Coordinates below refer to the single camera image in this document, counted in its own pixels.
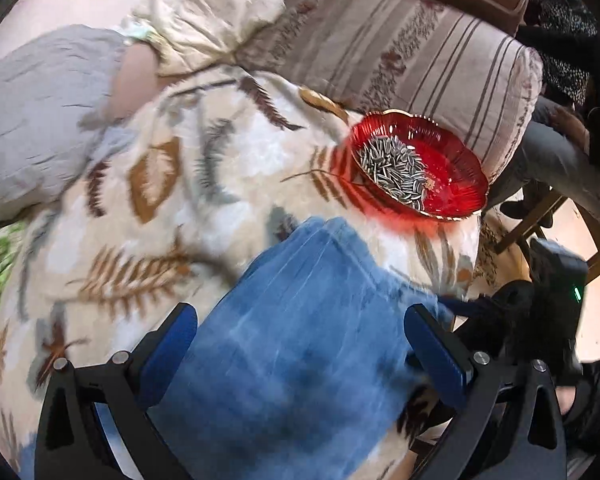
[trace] shoe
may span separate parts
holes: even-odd
[[[503,202],[500,204],[500,212],[509,218],[522,220],[531,212],[531,209],[528,208],[522,200],[518,200],[516,202]],[[549,211],[540,219],[538,224],[544,229],[550,229],[554,226],[554,214]]]

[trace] pile of sunflower seeds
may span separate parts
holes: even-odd
[[[427,196],[426,166],[412,146],[396,136],[376,136],[357,154],[360,166],[378,186],[401,204],[422,211]]]

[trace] blue gripper pad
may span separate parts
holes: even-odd
[[[429,375],[443,404],[461,410],[474,367],[469,352],[451,332],[445,332],[421,304],[404,313],[404,335]]]
[[[142,338],[133,352],[130,374],[142,410],[162,400],[198,330],[196,309],[179,303],[158,330]]]

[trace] gray pants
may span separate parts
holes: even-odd
[[[557,106],[542,96],[538,98],[522,142],[491,186],[487,209],[537,180],[568,196],[600,221],[600,170],[582,150],[548,126],[549,115]]]

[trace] jeans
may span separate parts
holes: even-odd
[[[311,218],[212,310],[148,414],[196,480],[343,480],[424,380],[405,364],[413,303],[450,324],[343,219]]]
[[[537,180],[571,198],[600,222],[600,170],[581,149],[548,126],[556,106],[538,98],[522,142],[491,186],[487,209],[504,202],[527,182]]]

